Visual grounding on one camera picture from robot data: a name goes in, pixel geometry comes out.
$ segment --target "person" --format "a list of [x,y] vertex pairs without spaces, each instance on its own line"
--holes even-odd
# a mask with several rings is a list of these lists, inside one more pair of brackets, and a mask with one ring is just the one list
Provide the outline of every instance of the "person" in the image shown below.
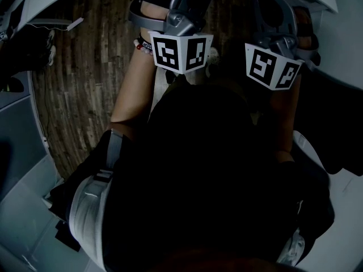
[[[165,19],[167,10],[143,2],[142,13]],[[147,29],[141,36],[150,42]],[[301,37],[300,47],[307,44]],[[273,93],[258,128],[223,68],[199,86],[177,77],[150,115],[155,72],[153,56],[135,49],[109,124],[124,139],[105,208],[106,267],[295,270],[273,262],[297,229],[303,198],[303,175],[290,154],[301,76]],[[69,184],[99,170],[107,134]]]

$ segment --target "shoe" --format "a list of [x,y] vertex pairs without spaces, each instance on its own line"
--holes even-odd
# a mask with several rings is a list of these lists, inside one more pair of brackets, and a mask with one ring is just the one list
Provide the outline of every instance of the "shoe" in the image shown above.
[[218,50],[216,48],[211,48],[208,54],[208,58],[206,59],[206,69],[205,69],[205,74],[207,76],[207,78],[210,78],[211,76],[211,66],[218,66],[220,63],[220,54],[218,53]]
[[54,29],[52,29],[47,38],[47,49],[50,49],[52,47],[52,43],[53,43],[55,34],[56,34],[56,32],[54,31]]
[[54,64],[54,57],[56,56],[56,52],[57,52],[57,49],[53,45],[50,48],[50,51],[49,51],[49,62],[48,62],[48,66],[52,66]]

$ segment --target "white cable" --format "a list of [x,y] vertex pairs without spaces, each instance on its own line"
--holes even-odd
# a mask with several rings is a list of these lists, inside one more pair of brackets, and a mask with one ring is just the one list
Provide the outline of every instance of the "white cable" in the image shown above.
[[60,29],[60,28],[57,28],[57,27],[53,27],[53,28],[48,28],[46,26],[35,26],[33,24],[30,24],[30,23],[27,23],[28,25],[31,25],[35,28],[46,28],[47,30],[52,30],[52,29],[57,29],[57,30],[60,30],[60,31],[68,31],[68,29]]
[[[32,96],[33,96],[33,101],[34,101],[34,104],[35,104],[36,115],[37,115],[37,119],[38,119],[38,122],[39,122],[39,125],[40,125],[41,132],[43,134],[43,137],[45,138],[44,129],[43,129],[43,126],[41,125],[41,122],[40,122],[40,119],[39,119],[38,106],[36,105],[33,79],[30,78],[30,80],[28,80],[28,81],[32,85],[32,90],[33,90]],[[56,182],[54,184],[54,188],[55,188],[57,186],[57,183],[58,183],[58,175],[60,176],[60,174],[58,173],[58,169],[57,169],[57,166],[56,166],[56,162],[54,161],[53,157],[51,156],[50,153],[48,154],[48,156],[49,156],[50,160],[52,161],[53,166],[54,166],[54,170],[56,172]]]

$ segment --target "metal clamp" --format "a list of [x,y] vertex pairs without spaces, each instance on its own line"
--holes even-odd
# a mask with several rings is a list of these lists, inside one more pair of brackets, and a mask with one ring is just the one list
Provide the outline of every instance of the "metal clamp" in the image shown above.
[[298,49],[298,24],[294,11],[296,7],[307,10],[306,5],[299,0],[254,0],[258,29],[254,34],[254,40],[258,46],[284,57],[304,60],[312,70],[316,67],[313,60],[317,55],[319,43],[313,35],[314,50]]
[[[169,9],[166,20],[143,15],[141,13],[143,1]],[[205,26],[203,17],[210,2],[211,0],[134,0],[130,6],[129,20],[140,27],[167,35],[194,35]]]

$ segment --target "white wall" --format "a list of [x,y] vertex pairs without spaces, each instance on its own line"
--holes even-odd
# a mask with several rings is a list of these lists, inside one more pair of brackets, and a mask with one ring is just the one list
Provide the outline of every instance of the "white wall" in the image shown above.
[[[309,142],[303,150],[323,167]],[[352,272],[363,259],[363,177],[342,170],[330,180],[335,222],[298,265],[307,272]]]
[[318,38],[322,63],[329,76],[363,89],[363,0],[336,0],[339,14],[325,11]]
[[[88,256],[55,238],[59,220],[42,201],[60,177],[41,142],[31,89],[25,92],[30,95],[0,109],[0,143],[11,147],[9,159],[0,158],[8,166],[0,169],[0,270],[82,272]],[[0,106],[18,99],[7,95],[0,94]]]

